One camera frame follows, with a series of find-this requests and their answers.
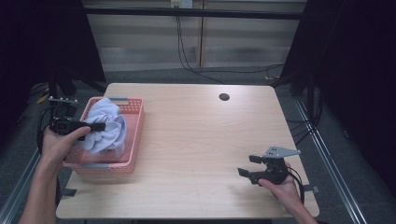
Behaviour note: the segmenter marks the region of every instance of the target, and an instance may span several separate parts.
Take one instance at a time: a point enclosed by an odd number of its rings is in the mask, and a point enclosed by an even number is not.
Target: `crumpled cloth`
[[[76,147],[82,147],[90,154],[106,153],[113,150],[116,156],[121,156],[125,149],[126,120],[120,115],[120,108],[108,98],[103,98],[92,105],[87,123],[105,123],[106,128],[101,132],[91,132],[85,135],[84,141],[77,141]]]

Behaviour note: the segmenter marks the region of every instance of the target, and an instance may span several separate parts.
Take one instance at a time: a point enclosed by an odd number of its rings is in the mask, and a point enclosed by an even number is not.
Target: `person's left hand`
[[[81,127],[63,136],[46,128],[40,162],[47,164],[57,173],[62,168],[62,162],[70,152],[73,143],[81,136],[89,133],[90,130],[90,127]]]

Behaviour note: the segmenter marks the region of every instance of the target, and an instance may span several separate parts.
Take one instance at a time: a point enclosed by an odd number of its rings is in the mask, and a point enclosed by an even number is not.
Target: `light wood table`
[[[219,98],[230,96],[228,101]],[[120,84],[105,96],[144,99],[145,119],[134,173],[100,178],[73,173],[59,218],[277,218],[290,215],[270,191],[239,176],[237,167],[270,146],[295,148],[271,87]],[[308,184],[299,156],[286,161]],[[318,215],[311,191],[305,205]]]

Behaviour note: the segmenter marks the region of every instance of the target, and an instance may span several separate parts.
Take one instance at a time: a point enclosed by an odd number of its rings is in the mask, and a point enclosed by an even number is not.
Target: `pink plastic basket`
[[[84,120],[93,104],[103,97],[92,97],[87,103],[80,120]],[[143,100],[131,97],[110,97],[114,104],[120,107],[120,113],[126,119],[125,151],[117,157],[112,150],[106,154],[91,155],[87,150],[73,147],[64,160],[64,166],[71,167],[80,175],[85,174],[131,174],[139,146],[143,126]]]

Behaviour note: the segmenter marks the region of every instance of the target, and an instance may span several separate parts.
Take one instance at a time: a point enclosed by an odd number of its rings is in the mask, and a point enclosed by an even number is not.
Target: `wall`
[[[170,7],[169,0],[85,0],[84,4]],[[305,0],[193,1],[194,8],[224,10],[301,12],[304,5]],[[182,67],[176,17],[89,15],[89,21],[106,72]],[[297,25],[297,21],[180,18],[184,50],[191,67],[283,63]]]

